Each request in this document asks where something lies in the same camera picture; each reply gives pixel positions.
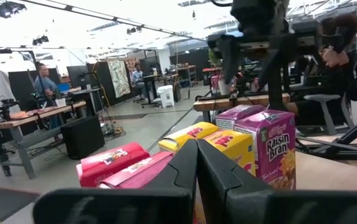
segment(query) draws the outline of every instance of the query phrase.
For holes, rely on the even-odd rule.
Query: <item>tapestry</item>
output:
[[[124,62],[127,65],[128,72],[130,73],[130,77],[133,76],[133,72],[135,71],[135,64],[140,63],[140,61],[137,58],[128,58],[125,59]]]
[[[129,94],[130,84],[128,83],[127,72],[124,62],[114,60],[108,62],[110,76],[115,88],[116,98]]]

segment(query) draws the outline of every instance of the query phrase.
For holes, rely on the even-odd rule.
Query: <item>cereal box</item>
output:
[[[277,189],[295,189],[295,117],[265,110],[236,122],[234,129],[254,139],[256,176]]]
[[[149,153],[136,142],[89,156],[76,166],[80,185],[97,187],[103,179],[148,157]]]
[[[202,121],[164,137],[159,142],[159,148],[162,151],[176,153],[188,139],[201,139],[216,131],[218,131],[217,126]]]
[[[222,130],[204,139],[236,162],[238,166],[255,175],[253,139],[250,134]]]
[[[173,158],[172,152],[159,152],[101,181],[103,189],[139,189],[149,183]]]
[[[222,129],[234,129],[235,122],[257,114],[265,108],[261,105],[238,105],[216,116],[216,125]]]

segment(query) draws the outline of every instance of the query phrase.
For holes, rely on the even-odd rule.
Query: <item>man in blue shirt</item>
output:
[[[145,83],[139,82],[143,78],[143,72],[141,71],[140,64],[135,64],[135,71],[133,72],[133,86],[141,90],[142,95],[146,96]]]
[[[58,91],[56,84],[54,81],[52,81],[48,76],[49,76],[49,71],[46,65],[43,63],[36,63],[37,69],[39,71],[39,76],[37,76],[36,80],[34,81],[34,86],[36,87],[36,90],[40,96],[40,104],[43,104],[45,102],[47,103],[47,107],[49,106],[56,106],[56,103],[51,100],[47,100],[47,98],[52,98],[54,93]],[[42,85],[44,86],[44,91],[41,86],[40,78],[42,81]],[[60,126],[60,121],[57,117],[57,115],[53,115],[49,117],[49,128],[53,129],[58,126]],[[60,138],[58,136],[54,137],[55,141],[60,141]]]

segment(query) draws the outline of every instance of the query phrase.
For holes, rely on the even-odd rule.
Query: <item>gray floor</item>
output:
[[[206,86],[196,86],[191,90],[191,99],[185,100],[187,92],[181,90],[182,98],[173,108],[157,109],[150,106],[142,109],[140,105],[127,101],[110,109],[112,115],[147,113],[144,118],[136,121],[124,121],[117,123],[126,131],[126,136],[107,142],[106,146],[98,152],[121,146],[132,141],[140,143],[150,153],[158,152],[154,143],[164,135],[172,126],[170,132],[192,125],[201,115],[196,111],[190,111],[196,95],[204,95],[208,92]],[[353,104],[353,117],[357,123],[357,103]],[[57,150],[50,151],[33,160],[37,178],[29,180],[22,168],[13,167],[12,177],[5,177],[0,168],[0,187],[30,190],[45,193],[50,190],[64,187],[79,187],[75,165],[77,161],[71,161]],[[31,223],[32,205],[23,208],[4,223]]]

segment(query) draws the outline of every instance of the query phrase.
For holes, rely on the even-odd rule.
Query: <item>pink cereal box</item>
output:
[[[293,113],[265,110],[236,122],[234,130],[253,136],[257,177],[276,189],[296,189]]]
[[[216,125],[221,129],[234,129],[235,122],[253,114],[257,114],[265,108],[261,105],[238,105],[216,116]]]

